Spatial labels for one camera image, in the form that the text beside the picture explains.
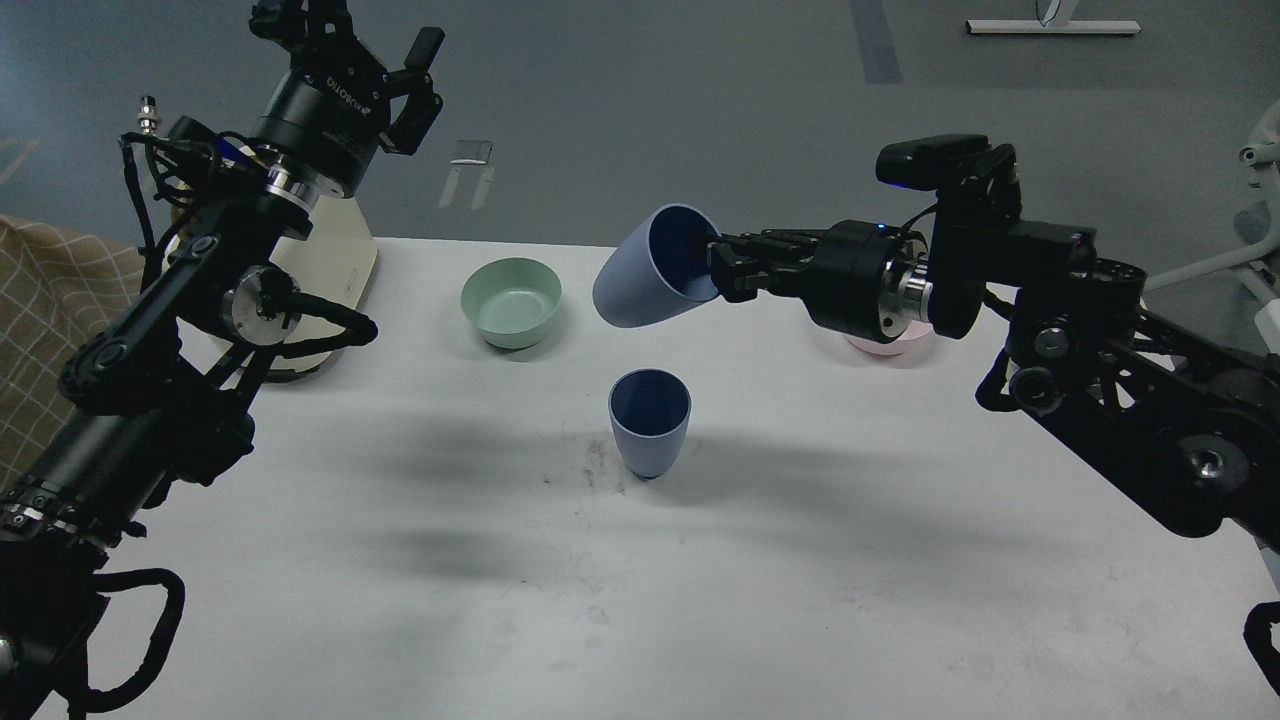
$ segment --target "beige plaid cloth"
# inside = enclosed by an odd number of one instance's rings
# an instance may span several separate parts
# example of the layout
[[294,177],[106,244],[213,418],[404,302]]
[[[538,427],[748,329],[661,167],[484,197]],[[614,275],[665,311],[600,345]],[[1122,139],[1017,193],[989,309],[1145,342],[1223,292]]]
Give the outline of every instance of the beige plaid cloth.
[[132,245],[0,215],[0,491],[70,419],[63,364],[128,307],[141,279]]

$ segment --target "green bowl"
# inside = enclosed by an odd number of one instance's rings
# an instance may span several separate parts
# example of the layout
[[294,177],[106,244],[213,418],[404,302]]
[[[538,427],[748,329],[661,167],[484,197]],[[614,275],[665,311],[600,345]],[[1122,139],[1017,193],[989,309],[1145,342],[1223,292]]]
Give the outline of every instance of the green bowl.
[[489,345],[520,350],[552,329],[559,307],[556,272],[529,258],[504,258],[480,268],[462,286],[462,313]]

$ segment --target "light blue cup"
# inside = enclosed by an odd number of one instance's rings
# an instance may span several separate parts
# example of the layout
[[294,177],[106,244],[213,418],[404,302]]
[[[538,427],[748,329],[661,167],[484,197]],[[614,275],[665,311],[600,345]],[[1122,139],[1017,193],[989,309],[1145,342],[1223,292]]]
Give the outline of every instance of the light blue cup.
[[689,388],[666,370],[635,370],[613,383],[609,421],[627,469],[646,480],[669,470],[685,445],[691,407]]
[[591,287],[595,311],[611,325],[637,328],[692,310],[719,292],[705,259],[690,251],[719,231],[689,205],[664,205],[613,251]]

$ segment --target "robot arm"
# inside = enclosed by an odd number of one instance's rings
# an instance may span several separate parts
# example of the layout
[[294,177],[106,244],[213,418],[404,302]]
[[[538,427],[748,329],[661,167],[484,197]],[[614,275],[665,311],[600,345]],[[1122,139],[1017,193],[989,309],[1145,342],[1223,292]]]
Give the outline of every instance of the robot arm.
[[[878,342],[913,319],[961,338],[986,304],[1009,334],[975,393],[983,407],[1027,414],[1176,534],[1204,537],[1230,518],[1280,548],[1280,356],[1222,348],[1148,313],[1147,274],[1098,258],[1092,229],[1023,220],[1011,146],[931,137],[886,147],[876,170],[937,192],[932,247],[911,222],[845,220],[696,238],[691,252],[730,302],[799,297],[817,324]],[[988,282],[1016,287],[1015,301]],[[1280,693],[1276,621],[1280,603],[1260,605],[1244,637]]]
[[[182,582],[168,570],[99,574],[108,551],[125,534],[145,534],[134,514],[160,505],[175,479],[207,486],[252,450],[248,407],[273,359],[364,345],[378,333],[362,314],[302,292],[270,255],[282,236],[306,238],[321,193],[355,193],[379,146],[416,151],[442,106],[428,69],[444,35],[422,28],[404,69],[388,72],[356,40],[340,0],[312,0],[306,10],[302,0],[261,0],[250,24],[292,58],[251,136],[182,118],[156,137],[154,101],[145,99],[143,132],[122,138],[127,169],[131,146],[143,145],[159,196],[182,208],[165,240],[179,229],[188,240],[161,274],[166,243],[155,243],[143,222],[142,295],[67,364],[60,389],[78,413],[0,496],[0,720],[32,716],[51,692],[73,717],[106,712],[151,684],[182,615]],[[390,100],[401,96],[393,120]],[[145,219],[138,183],[129,190]],[[285,342],[305,314],[343,329]],[[210,370],[182,357],[178,319],[230,343]],[[224,387],[239,368],[234,387]],[[115,689],[91,689],[86,642],[104,593],[148,584],[169,600],[142,666]]]

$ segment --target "white stand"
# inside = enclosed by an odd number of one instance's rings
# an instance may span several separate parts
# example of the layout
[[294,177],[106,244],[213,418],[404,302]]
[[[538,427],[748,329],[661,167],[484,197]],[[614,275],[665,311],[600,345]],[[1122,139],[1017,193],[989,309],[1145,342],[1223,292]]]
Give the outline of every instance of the white stand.
[[1253,324],[1262,334],[1262,342],[1267,343],[1267,350],[1280,352],[1280,299],[1263,305],[1262,310],[1258,310],[1258,314],[1253,316]]
[[968,20],[969,35],[1123,35],[1133,36],[1142,27],[1133,20],[1073,20],[1080,0],[1053,0],[1044,17],[1048,20]]
[[1254,260],[1263,260],[1280,250],[1280,218],[1277,218],[1280,215],[1280,164],[1277,164],[1280,163],[1280,100],[1271,105],[1258,119],[1258,124],[1253,127],[1253,132],[1249,133],[1249,145],[1240,150],[1240,161],[1248,165],[1253,173],[1249,187],[1261,188],[1266,193],[1267,211],[1272,219],[1267,233],[1253,245],[1152,275],[1147,279],[1147,291],[1245,265]]

